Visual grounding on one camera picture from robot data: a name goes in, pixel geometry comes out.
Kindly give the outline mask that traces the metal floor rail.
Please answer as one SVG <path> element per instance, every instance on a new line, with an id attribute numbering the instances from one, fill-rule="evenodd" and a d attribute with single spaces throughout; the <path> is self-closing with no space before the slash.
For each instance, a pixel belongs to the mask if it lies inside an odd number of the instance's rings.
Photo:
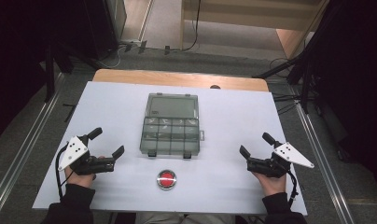
<path id="1" fill-rule="evenodd" d="M 18 153 L 10 164 L 5 176 L 0 182 L 0 212 L 7 201 L 10 192 L 13 190 L 14 185 L 23 169 L 24 164 L 27 162 L 37 138 L 41 134 L 49 116 L 60 97 L 61 87 L 65 82 L 65 74 L 60 73 L 55 81 L 55 93 L 51 96 L 47 103 L 44 103 L 38 113 L 34 124 L 30 131 L 25 136 Z"/>
<path id="2" fill-rule="evenodd" d="M 306 132 L 311 149 L 314 153 L 319 170 L 323 176 L 328 193 L 341 224 L 356 224 L 351 214 L 347 201 L 329 165 L 327 156 L 322 148 L 319 138 L 314 130 L 310 116 L 304 112 L 300 105 L 296 106 L 301 124 Z"/>

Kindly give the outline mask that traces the person's left hand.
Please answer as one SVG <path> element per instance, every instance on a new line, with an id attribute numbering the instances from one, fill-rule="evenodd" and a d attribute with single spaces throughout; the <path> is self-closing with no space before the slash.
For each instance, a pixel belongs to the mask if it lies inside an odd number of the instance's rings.
<path id="1" fill-rule="evenodd" d="M 65 181 L 67 184 L 78 185 L 83 188 L 90 188 L 93 181 L 96 179 L 95 174 L 77 175 L 70 166 L 64 169 Z"/>

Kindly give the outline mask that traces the clear plastic compartment box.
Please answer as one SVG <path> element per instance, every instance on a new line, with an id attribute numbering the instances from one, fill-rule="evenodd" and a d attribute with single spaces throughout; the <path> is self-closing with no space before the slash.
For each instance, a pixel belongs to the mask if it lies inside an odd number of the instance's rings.
<path id="1" fill-rule="evenodd" d="M 150 93 L 143 121 L 140 150 L 148 157 L 200 153 L 199 102 L 197 95 Z"/>

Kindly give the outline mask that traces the light wooden furniture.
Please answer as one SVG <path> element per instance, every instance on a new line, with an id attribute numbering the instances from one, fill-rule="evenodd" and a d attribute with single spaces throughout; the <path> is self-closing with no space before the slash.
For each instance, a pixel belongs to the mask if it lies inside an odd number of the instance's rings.
<path id="1" fill-rule="evenodd" d="M 181 21 L 199 20 L 273 28 L 288 59 L 317 29 L 329 0 L 181 0 Z"/>

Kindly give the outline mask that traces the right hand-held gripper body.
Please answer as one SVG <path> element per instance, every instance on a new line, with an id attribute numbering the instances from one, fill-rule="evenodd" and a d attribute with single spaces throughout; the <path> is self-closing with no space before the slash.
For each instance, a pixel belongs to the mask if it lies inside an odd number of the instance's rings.
<path id="1" fill-rule="evenodd" d="M 292 163 L 314 168 L 314 164 L 288 142 L 282 144 L 278 141 L 273 141 L 271 146 L 273 146 L 273 151 L 269 159 L 256 159 L 246 153 L 246 169 L 267 177 L 279 178 L 290 170 Z"/>

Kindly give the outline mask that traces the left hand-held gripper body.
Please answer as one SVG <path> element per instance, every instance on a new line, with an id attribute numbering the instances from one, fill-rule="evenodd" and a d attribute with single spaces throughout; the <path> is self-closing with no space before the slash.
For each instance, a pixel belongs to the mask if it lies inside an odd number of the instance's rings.
<path id="1" fill-rule="evenodd" d="M 94 138 L 92 134 L 73 136 L 65 146 L 62 160 L 57 162 L 57 170 L 70 167 L 77 175 L 113 172 L 116 162 L 113 157 L 96 158 L 90 154 L 88 143 Z"/>

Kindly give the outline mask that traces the white board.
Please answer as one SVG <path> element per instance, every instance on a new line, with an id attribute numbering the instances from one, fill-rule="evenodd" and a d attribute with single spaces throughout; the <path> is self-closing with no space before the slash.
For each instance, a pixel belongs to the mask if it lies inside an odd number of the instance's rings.
<path id="1" fill-rule="evenodd" d="M 152 92 L 190 93 L 198 96 L 200 129 L 204 139 L 198 156 L 149 158 L 139 150 L 147 97 Z M 272 147 L 263 140 L 269 133 L 285 135 L 272 95 L 264 91 L 231 91 L 203 88 L 90 82 L 64 136 L 103 133 L 89 143 L 95 156 L 110 156 L 124 146 L 112 173 L 97 175 L 91 207 L 106 211 L 263 214 L 263 192 L 247 171 L 240 154 L 244 146 L 253 157 L 270 157 Z M 172 189 L 158 187 L 163 170 L 176 174 Z"/>

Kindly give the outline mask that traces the wooden table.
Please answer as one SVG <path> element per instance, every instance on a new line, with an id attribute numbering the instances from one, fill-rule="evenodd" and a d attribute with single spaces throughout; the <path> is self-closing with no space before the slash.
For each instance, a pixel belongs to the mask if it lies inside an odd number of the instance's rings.
<path id="1" fill-rule="evenodd" d="M 269 91 L 261 78 L 225 77 L 206 74 L 175 73 L 146 70 L 99 69 L 92 79 L 98 82 L 131 83 L 162 86 L 178 86 L 211 89 L 218 86 L 221 90 Z"/>

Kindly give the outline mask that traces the black tripod stand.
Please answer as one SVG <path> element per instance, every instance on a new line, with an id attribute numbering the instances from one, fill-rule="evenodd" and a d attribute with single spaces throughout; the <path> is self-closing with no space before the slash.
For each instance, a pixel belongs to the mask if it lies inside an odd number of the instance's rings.
<path id="1" fill-rule="evenodd" d="M 298 56 L 294 57 L 293 59 L 287 60 L 286 62 L 274 67 L 273 69 L 260 74 L 254 75 L 253 78 L 268 78 L 277 73 L 291 67 L 292 70 L 290 71 L 289 75 L 287 76 L 286 80 L 289 85 L 295 85 L 302 79 L 302 88 L 300 94 L 300 106 L 305 113 L 308 113 L 308 94 L 309 94 L 309 84 L 311 80 L 311 66 L 309 64 L 310 56 L 306 52 L 300 53 Z"/>

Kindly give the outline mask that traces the person's right hand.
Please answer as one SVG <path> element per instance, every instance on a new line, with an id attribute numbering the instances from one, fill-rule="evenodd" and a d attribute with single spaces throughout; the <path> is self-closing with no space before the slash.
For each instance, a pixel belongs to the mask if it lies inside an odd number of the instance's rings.
<path id="1" fill-rule="evenodd" d="M 271 196 L 286 191 L 286 175 L 279 178 L 267 177 L 266 175 L 255 172 L 253 172 L 253 175 L 257 178 L 265 196 Z"/>

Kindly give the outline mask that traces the red round button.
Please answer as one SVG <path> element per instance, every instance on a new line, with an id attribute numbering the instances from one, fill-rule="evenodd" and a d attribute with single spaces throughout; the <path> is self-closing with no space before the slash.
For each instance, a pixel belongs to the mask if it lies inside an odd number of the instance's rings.
<path id="1" fill-rule="evenodd" d="M 172 189 L 175 186 L 176 181 L 176 174 L 172 170 L 163 170 L 158 173 L 157 184 L 160 189 Z"/>

